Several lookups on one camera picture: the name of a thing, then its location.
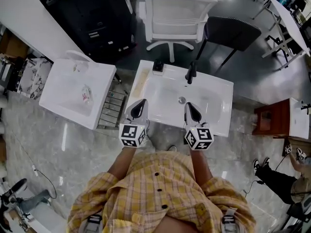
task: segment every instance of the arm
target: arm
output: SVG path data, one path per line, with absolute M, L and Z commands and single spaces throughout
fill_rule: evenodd
M 108 173 L 114 175 L 117 179 L 122 180 L 127 174 L 128 168 L 132 162 L 136 148 L 124 147 L 117 156 Z
M 256 221 L 252 216 L 247 201 L 227 180 L 219 177 L 211 178 L 201 186 L 205 196 L 223 213 L 236 208 L 234 218 L 244 226 L 245 232 L 254 233 Z
M 202 186 L 211 178 L 213 178 L 213 175 L 209 170 L 208 163 L 205 155 L 203 154 L 203 151 L 190 150 L 190 155 L 192 159 L 195 181 L 199 186 Z
M 103 209 L 107 191 L 126 176 L 136 149 L 123 148 L 108 172 L 90 179 L 84 191 L 76 198 L 68 216 L 67 233 L 78 232 L 83 220 Z
M 290 152 L 289 153 L 290 159 L 291 159 L 291 163 L 293 165 L 293 168 L 297 171 L 297 172 L 302 172 L 303 168 L 304 168 L 304 164 L 300 164 L 294 157 L 293 153 Z

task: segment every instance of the drain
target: drain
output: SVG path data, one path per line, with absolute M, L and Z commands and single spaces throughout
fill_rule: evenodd
M 178 98 L 178 102 L 179 102 L 180 104 L 184 104 L 184 103 L 186 103 L 186 99 L 185 99 L 184 97 L 179 97 L 179 98 Z

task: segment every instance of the faucet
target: faucet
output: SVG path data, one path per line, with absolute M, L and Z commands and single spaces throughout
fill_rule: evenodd
M 311 103 L 305 104 L 303 100 L 301 101 L 301 110 L 307 110 L 307 115 L 311 115 Z
M 196 61 L 192 61 L 185 76 L 188 84 L 192 83 L 192 77 L 196 77 Z

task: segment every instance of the white desk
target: white desk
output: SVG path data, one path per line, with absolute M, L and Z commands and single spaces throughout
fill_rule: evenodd
M 268 6 L 272 4 L 276 11 L 278 12 L 279 16 L 276 18 L 275 14 L 270 11 L 268 9 Z M 266 52 L 264 55 L 262 55 L 262 58 L 267 57 L 268 55 L 270 55 L 271 53 L 275 52 L 278 49 L 282 49 L 284 50 L 287 54 L 289 54 L 291 56 L 291 59 L 284 64 L 280 70 L 282 70 L 284 67 L 288 66 L 292 61 L 294 61 L 298 56 L 300 56 L 301 54 L 303 54 L 303 52 L 305 52 L 308 56 L 310 56 L 309 54 L 309 49 L 300 33 L 300 30 L 295 22 L 295 20 L 293 19 L 291 13 L 282 5 L 280 4 L 277 0 L 270 0 L 270 2 L 268 4 L 266 4 L 261 11 L 259 11 L 259 13 L 253 18 L 255 19 L 263 10 L 267 10 L 273 17 L 275 24 L 277 26 L 277 29 L 280 33 L 280 36 L 282 38 L 282 43 L 279 44 L 278 46 L 276 46 L 275 48 L 271 49 L 270 51 Z M 287 33 L 289 34 L 290 38 L 285 40 L 284 34 L 287 33 L 283 33 L 279 23 L 280 21 L 284 22 L 284 26 L 287 29 Z M 289 43 L 290 41 L 294 40 L 300 47 L 301 47 L 301 51 L 300 53 L 293 55 L 290 50 L 287 47 L 287 43 Z

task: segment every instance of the black pants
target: black pants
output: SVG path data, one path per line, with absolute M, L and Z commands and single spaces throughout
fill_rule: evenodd
M 259 167 L 256 171 L 256 176 L 274 191 L 286 204 L 294 204 L 291 197 L 291 188 L 297 180 L 295 177 L 288 176 L 284 173 L 279 173 L 271 170 L 269 165 Z

